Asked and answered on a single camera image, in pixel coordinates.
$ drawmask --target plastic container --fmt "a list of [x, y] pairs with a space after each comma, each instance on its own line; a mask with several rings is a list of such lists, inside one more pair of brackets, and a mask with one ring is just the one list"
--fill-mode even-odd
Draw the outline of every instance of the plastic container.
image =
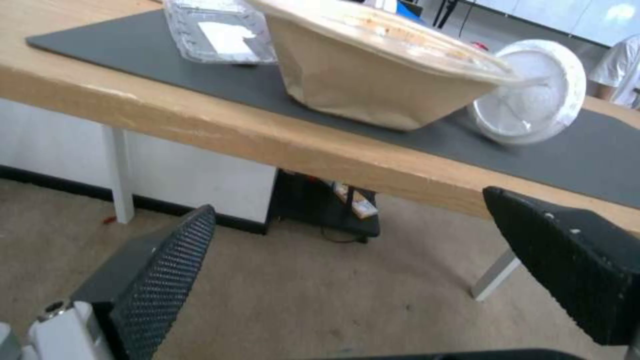
[[310, 108], [413, 130], [522, 78], [495, 56], [337, 0], [248, 0], [264, 12], [287, 92]]
[[578, 57], [548, 40], [515, 42], [497, 53], [524, 78], [546, 78], [520, 88], [502, 86], [475, 100], [469, 112], [489, 138], [523, 145], [566, 129], [582, 108], [586, 76]]
[[202, 63], [277, 62], [264, 17], [242, 0], [164, 0], [164, 14], [185, 59]]

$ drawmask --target floor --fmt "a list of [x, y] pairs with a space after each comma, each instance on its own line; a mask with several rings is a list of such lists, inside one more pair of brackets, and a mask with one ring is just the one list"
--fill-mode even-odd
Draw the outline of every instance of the floor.
[[[336, 244], [284, 221], [267, 236], [217, 228], [193, 291], [155, 359], [318, 358], [594, 344], [525, 269], [484, 303], [469, 286], [506, 248], [493, 224], [380, 195], [382, 234]], [[175, 218], [0, 180], [0, 320], [24, 335], [115, 249]]]

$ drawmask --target gray desk mat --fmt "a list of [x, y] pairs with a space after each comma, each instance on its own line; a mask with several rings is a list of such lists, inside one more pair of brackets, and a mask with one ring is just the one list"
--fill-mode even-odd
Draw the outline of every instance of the gray desk mat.
[[368, 126], [297, 103], [286, 94], [277, 66], [202, 65], [182, 59], [161, 10], [30, 37], [27, 42], [144, 78], [640, 208], [640, 131], [592, 111], [582, 110], [555, 138], [525, 147], [487, 140], [465, 109], [409, 133]]

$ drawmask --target paper plate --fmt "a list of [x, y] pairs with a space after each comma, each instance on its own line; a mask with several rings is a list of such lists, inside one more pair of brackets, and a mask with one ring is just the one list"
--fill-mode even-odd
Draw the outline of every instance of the paper plate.
[[469, 106], [478, 128], [506, 144], [549, 139], [575, 120], [582, 108], [586, 76], [578, 57], [547, 40], [515, 42], [497, 53], [523, 78], [546, 77], [537, 85], [500, 86]]

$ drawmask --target cable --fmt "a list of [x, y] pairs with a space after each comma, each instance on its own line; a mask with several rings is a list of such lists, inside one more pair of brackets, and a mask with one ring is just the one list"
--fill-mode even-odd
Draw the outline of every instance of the cable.
[[458, 38], [462, 37], [462, 29], [465, 28], [465, 24], [467, 23], [467, 19], [469, 18], [469, 14], [471, 14], [471, 9], [473, 9], [474, 6], [476, 5], [476, 1], [477, 0], [474, 0], [474, 2], [469, 5], [469, 10], [467, 10], [467, 14], [465, 15], [465, 19], [462, 20], [462, 25], [460, 26], [460, 32], [458, 33]]
[[358, 237], [355, 237], [353, 239], [349, 239], [349, 240], [336, 240], [336, 239], [331, 239], [326, 235], [326, 232], [324, 231], [324, 226], [320, 227], [320, 233], [322, 234], [322, 237], [326, 240], [326, 241], [330, 241], [332, 243], [338, 243], [338, 244], [350, 244], [350, 243], [354, 243], [358, 241]]

